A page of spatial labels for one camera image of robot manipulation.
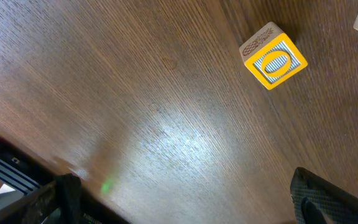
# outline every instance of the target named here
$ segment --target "striped pattern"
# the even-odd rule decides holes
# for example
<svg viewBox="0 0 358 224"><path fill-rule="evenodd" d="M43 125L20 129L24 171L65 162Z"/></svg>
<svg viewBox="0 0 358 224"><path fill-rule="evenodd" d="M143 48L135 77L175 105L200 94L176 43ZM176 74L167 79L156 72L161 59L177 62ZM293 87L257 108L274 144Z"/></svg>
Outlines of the striped pattern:
<svg viewBox="0 0 358 224"><path fill-rule="evenodd" d="M290 69L287 71L290 72L293 69L295 69L296 67L298 67L301 63L299 62L299 60L295 57L295 55L293 54L293 52L290 50L290 48L285 44L284 41L281 41L279 44L277 44L274 48L272 48L271 50L269 50L265 55L263 55L260 59L258 59L255 63L254 66L255 68L261 73L263 74L263 76L270 82L270 83L275 83L277 80L281 79L281 77L283 77L284 75L280 76L280 77L269 77L267 76L263 71L262 71L262 61L264 60L265 56L267 54L269 54L270 52L273 51L284 51L286 53L288 53L291 57L291 67ZM272 62L270 62L267 66L266 66L266 71L267 72L274 72L276 70L278 70L279 68L281 68L285 62L287 61L287 57L286 56L280 56L278 58L276 58L275 60L273 60Z"/></svg>
<svg viewBox="0 0 358 224"><path fill-rule="evenodd" d="M0 180L25 195L40 188L36 181L2 160L0 160Z"/></svg>

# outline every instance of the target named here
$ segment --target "wood grain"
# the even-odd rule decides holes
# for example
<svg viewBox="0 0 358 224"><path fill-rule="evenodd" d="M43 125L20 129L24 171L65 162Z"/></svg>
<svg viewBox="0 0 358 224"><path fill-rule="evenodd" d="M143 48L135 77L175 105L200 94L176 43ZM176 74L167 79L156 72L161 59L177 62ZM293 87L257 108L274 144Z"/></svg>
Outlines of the wood grain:
<svg viewBox="0 0 358 224"><path fill-rule="evenodd" d="M290 223L303 166L358 197L358 1L0 1L0 136L132 223ZM309 65L272 91L274 21Z"/></svg>

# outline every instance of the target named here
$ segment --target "printed graphic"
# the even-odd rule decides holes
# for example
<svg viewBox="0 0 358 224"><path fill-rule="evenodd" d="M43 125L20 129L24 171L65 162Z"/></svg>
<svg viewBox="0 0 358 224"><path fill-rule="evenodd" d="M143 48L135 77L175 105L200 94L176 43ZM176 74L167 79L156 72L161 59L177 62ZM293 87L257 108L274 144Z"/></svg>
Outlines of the printed graphic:
<svg viewBox="0 0 358 224"><path fill-rule="evenodd" d="M254 41L252 41L249 45L247 45L242 51L243 56L247 56L251 54L260 44L263 44L265 40L273 34L272 28L267 29L265 32L260 34Z"/></svg>

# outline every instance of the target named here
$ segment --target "wooden table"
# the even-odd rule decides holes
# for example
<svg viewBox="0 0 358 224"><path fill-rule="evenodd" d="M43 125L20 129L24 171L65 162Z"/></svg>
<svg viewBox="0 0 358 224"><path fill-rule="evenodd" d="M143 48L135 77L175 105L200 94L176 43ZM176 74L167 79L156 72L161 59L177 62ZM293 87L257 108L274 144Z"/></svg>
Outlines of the wooden table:
<svg viewBox="0 0 358 224"><path fill-rule="evenodd" d="M291 223L303 166L358 197L358 1L0 1L0 136L132 223ZM309 65L272 91L274 21Z"/></svg>

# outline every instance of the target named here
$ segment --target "black device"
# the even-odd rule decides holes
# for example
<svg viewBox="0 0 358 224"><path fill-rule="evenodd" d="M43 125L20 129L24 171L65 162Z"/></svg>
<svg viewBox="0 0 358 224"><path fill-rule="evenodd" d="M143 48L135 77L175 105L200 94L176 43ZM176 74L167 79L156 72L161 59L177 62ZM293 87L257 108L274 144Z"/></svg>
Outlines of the black device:
<svg viewBox="0 0 358 224"><path fill-rule="evenodd" d="M0 223L129 223L95 200L72 174L56 176L0 138Z"/></svg>
<svg viewBox="0 0 358 224"><path fill-rule="evenodd" d="M296 168L290 188L298 223L358 223L358 198L305 168Z"/></svg>

